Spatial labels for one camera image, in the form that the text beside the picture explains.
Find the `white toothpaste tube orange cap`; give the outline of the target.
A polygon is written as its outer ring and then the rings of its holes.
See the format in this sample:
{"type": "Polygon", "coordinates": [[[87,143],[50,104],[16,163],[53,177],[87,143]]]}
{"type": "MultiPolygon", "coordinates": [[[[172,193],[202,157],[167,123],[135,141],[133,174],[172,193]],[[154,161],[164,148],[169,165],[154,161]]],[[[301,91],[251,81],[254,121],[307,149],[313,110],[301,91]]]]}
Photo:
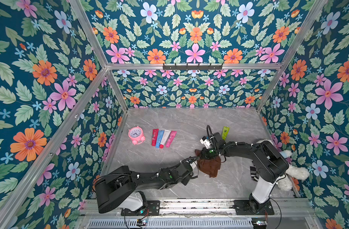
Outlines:
{"type": "Polygon", "coordinates": [[[192,162],[190,165],[191,165],[191,168],[193,170],[197,170],[198,169],[196,162],[192,162]]]}

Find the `pink toothpaste tube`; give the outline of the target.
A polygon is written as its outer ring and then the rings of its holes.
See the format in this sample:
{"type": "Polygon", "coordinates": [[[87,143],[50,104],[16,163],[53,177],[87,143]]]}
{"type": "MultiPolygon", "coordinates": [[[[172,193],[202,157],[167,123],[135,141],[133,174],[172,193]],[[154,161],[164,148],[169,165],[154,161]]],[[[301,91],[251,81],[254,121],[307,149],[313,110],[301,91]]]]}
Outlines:
{"type": "Polygon", "coordinates": [[[172,142],[173,142],[173,140],[174,140],[176,134],[177,134],[176,131],[171,131],[171,132],[170,132],[169,137],[168,137],[168,139],[167,139],[167,141],[166,141],[166,144],[165,144],[165,147],[166,147],[166,148],[169,148],[169,147],[171,146],[171,144],[172,144],[172,142]]]}

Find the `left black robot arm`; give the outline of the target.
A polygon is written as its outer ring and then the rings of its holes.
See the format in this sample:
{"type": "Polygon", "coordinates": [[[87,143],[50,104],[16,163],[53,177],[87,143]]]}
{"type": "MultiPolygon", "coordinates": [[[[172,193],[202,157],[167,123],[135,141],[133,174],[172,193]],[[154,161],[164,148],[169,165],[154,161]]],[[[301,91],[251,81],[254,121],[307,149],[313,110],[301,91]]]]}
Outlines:
{"type": "Polygon", "coordinates": [[[154,173],[131,171],[121,166],[94,182],[98,212],[108,213],[116,208],[137,211],[144,206],[143,191],[147,189],[171,189],[182,183],[187,185],[193,175],[193,166],[198,157],[189,157],[175,166],[161,168],[154,173]]]}

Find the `brown cloth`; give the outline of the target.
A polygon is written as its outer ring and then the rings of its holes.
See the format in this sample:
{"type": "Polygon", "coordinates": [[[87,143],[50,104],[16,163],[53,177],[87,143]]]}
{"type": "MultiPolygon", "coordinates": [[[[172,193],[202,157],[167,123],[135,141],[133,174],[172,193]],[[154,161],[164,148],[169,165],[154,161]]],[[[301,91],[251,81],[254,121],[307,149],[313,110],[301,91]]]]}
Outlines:
{"type": "Polygon", "coordinates": [[[221,168],[221,159],[218,155],[213,159],[199,159],[197,161],[197,167],[210,178],[215,178],[221,168]]]}

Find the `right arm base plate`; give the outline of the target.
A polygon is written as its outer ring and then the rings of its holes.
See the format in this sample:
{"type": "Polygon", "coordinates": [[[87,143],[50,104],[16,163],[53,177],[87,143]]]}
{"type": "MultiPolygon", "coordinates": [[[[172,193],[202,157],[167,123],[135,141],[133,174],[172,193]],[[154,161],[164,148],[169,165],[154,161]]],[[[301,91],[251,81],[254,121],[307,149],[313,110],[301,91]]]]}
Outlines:
{"type": "Polygon", "coordinates": [[[255,200],[234,200],[233,208],[237,215],[274,215],[270,201],[259,204],[255,200]]]}

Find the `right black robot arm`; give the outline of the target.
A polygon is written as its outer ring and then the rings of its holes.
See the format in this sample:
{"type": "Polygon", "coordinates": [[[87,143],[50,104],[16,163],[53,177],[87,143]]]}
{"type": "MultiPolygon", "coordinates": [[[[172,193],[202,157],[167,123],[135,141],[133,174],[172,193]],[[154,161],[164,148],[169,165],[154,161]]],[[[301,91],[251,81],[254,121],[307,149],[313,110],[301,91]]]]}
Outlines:
{"type": "Polygon", "coordinates": [[[237,210],[244,213],[264,213],[270,203],[270,195],[276,183],[286,178],[289,165],[269,140],[251,144],[246,142],[226,142],[219,133],[203,137],[200,142],[204,147],[195,150],[199,157],[198,168],[210,177],[217,175],[222,163],[220,157],[241,157],[252,160],[258,174],[257,184],[244,204],[235,204],[237,210]]]}

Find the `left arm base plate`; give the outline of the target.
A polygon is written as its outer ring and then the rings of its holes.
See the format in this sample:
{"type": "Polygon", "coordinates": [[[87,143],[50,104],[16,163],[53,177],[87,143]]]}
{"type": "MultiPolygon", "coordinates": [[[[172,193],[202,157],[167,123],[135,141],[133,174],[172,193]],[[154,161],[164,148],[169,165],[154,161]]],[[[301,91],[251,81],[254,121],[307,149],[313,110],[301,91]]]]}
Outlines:
{"type": "Polygon", "coordinates": [[[136,211],[122,209],[121,216],[159,216],[160,204],[159,200],[148,200],[136,211]]]}

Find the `magenta toothpaste tube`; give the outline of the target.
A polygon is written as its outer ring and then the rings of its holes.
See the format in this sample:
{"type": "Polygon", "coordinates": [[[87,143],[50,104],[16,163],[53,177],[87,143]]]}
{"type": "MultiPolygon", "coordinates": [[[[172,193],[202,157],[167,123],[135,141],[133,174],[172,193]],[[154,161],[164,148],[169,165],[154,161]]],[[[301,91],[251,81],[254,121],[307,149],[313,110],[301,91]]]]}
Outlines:
{"type": "Polygon", "coordinates": [[[152,130],[152,146],[153,146],[153,147],[156,146],[158,133],[159,133],[159,129],[153,129],[153,130],[152,130]]]}

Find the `green toothpaste tube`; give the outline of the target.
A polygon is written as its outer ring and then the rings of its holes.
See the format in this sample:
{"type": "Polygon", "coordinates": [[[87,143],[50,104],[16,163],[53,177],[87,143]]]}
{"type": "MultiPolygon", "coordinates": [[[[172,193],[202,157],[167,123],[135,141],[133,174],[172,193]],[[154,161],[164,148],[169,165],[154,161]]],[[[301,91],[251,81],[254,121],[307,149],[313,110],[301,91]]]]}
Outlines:
{"type": "Polygon", "coordinates": [[[226,140],[228,133],[229,133],[230,128],[229,127],[223,127],[222,129],[222,139],[226,140]]]}

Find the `white toothpaste tube red cap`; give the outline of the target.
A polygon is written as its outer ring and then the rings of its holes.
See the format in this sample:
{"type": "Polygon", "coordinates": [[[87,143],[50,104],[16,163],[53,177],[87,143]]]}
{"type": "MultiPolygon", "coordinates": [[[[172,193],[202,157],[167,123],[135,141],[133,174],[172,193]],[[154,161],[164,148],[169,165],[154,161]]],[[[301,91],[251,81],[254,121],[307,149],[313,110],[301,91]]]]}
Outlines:
{"type": "Polygon", "coordinates": [[[160,141],[160,145],[159,145],[159,148],[160,149],[163,149],[165,144],[166,144],[166,141],[170,135],[171,131],[170,130],[164,130],[163,131],[163,135],[162,135],[162,139],[160,141]]]}

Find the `blue toothpaste tube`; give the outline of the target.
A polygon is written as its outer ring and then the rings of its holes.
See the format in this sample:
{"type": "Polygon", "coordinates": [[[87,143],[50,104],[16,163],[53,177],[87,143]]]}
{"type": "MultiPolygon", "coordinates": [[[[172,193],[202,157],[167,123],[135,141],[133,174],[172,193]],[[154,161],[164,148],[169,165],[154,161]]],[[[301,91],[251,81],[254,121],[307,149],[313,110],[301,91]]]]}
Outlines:
{"type": "Polygon", "coordinates": [[[163,135],[164,135],[164,130],[159,130],[158,136],[157,136],[157,139],[156,139],[156,144],[155,144],[156,148],[160,148],[163,135]]]}

